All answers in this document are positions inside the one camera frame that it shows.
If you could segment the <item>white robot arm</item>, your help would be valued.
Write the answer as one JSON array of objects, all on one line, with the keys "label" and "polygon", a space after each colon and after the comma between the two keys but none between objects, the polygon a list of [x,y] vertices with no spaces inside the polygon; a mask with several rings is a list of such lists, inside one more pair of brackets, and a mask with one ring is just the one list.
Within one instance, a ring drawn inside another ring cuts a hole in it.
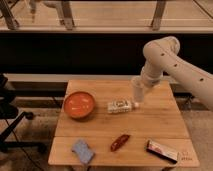
[{"label": "white robot arm", "polygon": [[142,84],[153,87],[166,72],[213,111],[213,74],[178,57],[179,50],[180,42],[173,36],[146,43],[143,47],[146,62],[141,70]]}]

